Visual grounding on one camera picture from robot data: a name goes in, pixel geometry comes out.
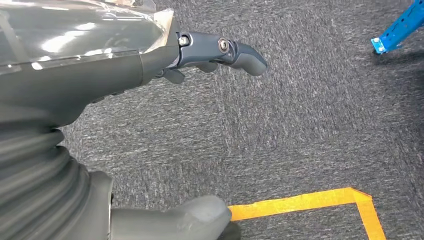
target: floor marking tape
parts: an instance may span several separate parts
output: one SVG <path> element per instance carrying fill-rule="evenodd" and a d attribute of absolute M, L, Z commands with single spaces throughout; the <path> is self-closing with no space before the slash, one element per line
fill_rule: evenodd
<path fill-rule="evenodd" d="M 373 198 L 351 187 L 258 201 L 247 205 L 234 205 L 230 206 L 229 209 L 232 213 L 231 220 L 240 221 L 345 204 L 356 204 L 366 234 L 370 240 L 386 239 L 374 208 Z"/>

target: screw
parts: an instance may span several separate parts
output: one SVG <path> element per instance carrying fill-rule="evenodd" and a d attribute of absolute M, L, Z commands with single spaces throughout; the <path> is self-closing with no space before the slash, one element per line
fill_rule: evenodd
<path fill-rule="evenodd" d="M 230 44 L 228 43 L 227 39 L 221 37 L 218 40 L 218 47 L 219 47 L 219 50 L 221 51 L 221 53 L 226 54 L 226 53 L 228 53 L 228 51 L 230 49 Z"/>
<path fill-rule="evenodd" d="M 182 36 L 182 37 L 178 38 L 178 44 L 181 47 L 187 46 L 187 45 L 189 45 L 189 43 L 190 43 L 190 40 L 186 36 Z"/>

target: transparent plastic cover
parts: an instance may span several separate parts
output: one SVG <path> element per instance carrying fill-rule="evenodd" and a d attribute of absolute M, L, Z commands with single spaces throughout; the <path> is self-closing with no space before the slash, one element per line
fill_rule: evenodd
<path fill-rule="evenodd" d="M 152 0 L 128 3 L 1 0 L 0 71 L 16 71 L 23 63 L 42 69 L 142 54 L 166 45 L 174 11 L 158 12 Z"/>

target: gray carpet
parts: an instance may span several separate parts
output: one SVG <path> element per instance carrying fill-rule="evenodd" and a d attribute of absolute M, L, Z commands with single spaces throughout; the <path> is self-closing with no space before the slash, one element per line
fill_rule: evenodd
<path fill-rule="evenodd" d="M 186 30 L 258 49 L 268 72 L 186 70 L 89 106 L 72 154 L 115 177 L 118 206 L 167 209 L 353 187 L 388 239 L 424 237 L 424 33 L 376 57 L 411 0 L 162 0 Z M 354 205 L 240 222 L 243 239 L 366 239 Z"/>

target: robotic hand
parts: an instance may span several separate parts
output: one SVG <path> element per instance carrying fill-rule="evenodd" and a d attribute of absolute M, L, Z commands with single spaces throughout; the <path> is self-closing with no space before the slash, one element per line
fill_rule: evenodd
<path fill-rule="evenodd" d="M 267 69 L 250 46 L 183 32 L 172 13 L 95 0 L 0 2 L 1 240 L 240 239 L 215 196 L 165 212 L 111 208 L 112 178 L 58 146 L 57 128 L 88 104 L 155 78 L 181 83 L 181 68 Z"/>
<path fill-rule="evenodd" d="M 252 76 L 260 76 L 267 70 L 264 58 L 251 46 L 228 40 L 220 35 L 201 32 L 177 32 L 178 60 L 162 70 L 157 77 L 180 84 L 184 75 L 179 68 L 196 66 L 205 73 L 215 71 L 218 64 L 243 69 Z"/>

